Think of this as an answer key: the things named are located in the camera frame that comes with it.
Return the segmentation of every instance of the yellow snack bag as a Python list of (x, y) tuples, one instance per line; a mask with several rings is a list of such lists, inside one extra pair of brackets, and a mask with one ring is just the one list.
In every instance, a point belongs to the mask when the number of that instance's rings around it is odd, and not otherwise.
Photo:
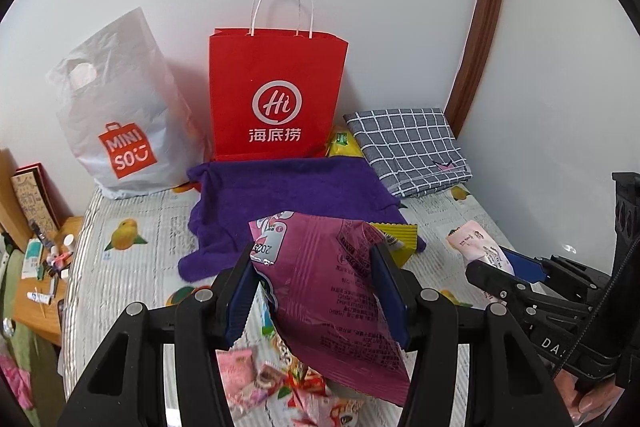
[(385, 234), (386, 245), (391, 257), (399, 268), (404, 266), (415, 253), (418, 244), (418, 225), (392, 225), (390, 223), (370, 223)]
[(331, 130), (331, 139), (326, 149), (327, 156), (356, 156), (364, 158), (360, 146), (353, 134), (340, 125), (335, 125)]

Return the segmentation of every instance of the pink fabric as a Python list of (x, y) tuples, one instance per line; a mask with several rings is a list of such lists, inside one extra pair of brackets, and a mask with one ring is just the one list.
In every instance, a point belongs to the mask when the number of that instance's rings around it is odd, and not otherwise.
[(31, 397), (31, 374), (29, 371), (20, 369), (15, 360), (7, 355), (0, 355), (0, 369), (9, 383), (9, 387), (18, 399), (20, 407), (23, 409), (33, 409), (33, 398)]

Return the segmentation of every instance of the lemon print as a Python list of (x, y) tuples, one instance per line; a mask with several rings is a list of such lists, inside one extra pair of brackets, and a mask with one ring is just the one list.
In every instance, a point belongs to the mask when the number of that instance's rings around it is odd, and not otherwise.
[(181, 192), (186, 192), (187, 190), (191, 190), (193, 188), (193, 183), (186, 182), (182, 185), (178, 185), (177, 187), (172, 188), (176, 194), (180, 194)]
[(189, 295), (191, 295), (196, 288), (193, 286), (183, 286), (179, 290), (176, 290), (166, 300), (165, 306), (174, 306), (184, 301)]
[(116, 250), (127, 250), (133, 245), (146, 245), (146, 241), (138, 235), (138, 224), (135, 219), (125, 219), (117, 229), (111, 234), (111, 241), (104, 249), (105, 251), (115, 248)]
[(460, 200), (464, 201), (466, 200), (466, 197), (469, 196), (470, 194), (459, 185), (454, 185), (453, 187), (451, 187), (451, 195), (453, 196), (453, 199), (455, 199), (456, 201), (460, 201)]
[(440, 293), (442, 293), (447, 299), (453, 302), (453, 304), (455, 304), (456, 306), (464, 306), (465, 308), (473, 307), (473, 304), (460, 302), (458, 299), (456, 299), (456, 296), (453, 295), (453, 293), (451, 293), (449, 290), (441, 290)]

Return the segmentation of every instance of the book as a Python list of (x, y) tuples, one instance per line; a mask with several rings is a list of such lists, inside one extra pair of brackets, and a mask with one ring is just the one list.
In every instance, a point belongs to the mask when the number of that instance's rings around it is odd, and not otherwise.
[(17, 169), (11, 182), (27, 220), (35, 221), (44, 235), (53, 240), (58, 233), (60, 222), (45, 188), (42, 165), (37, 163)]

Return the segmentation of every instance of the purple towel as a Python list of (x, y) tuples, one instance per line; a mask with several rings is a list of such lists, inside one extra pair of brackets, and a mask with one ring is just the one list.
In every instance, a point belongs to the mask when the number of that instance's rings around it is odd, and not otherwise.
[[(232, 267), (253, 240), (249, 221), (283, 210), (406, 223), (398, 198), (389, 194), (363, 158), (211, 162), (190, 169), (188, 175), (201, 183), (202, 195), (189, 220), (199, 248), (178, 263), (186, 281)], [(418, 251), (424, 247), (418, 238)]]

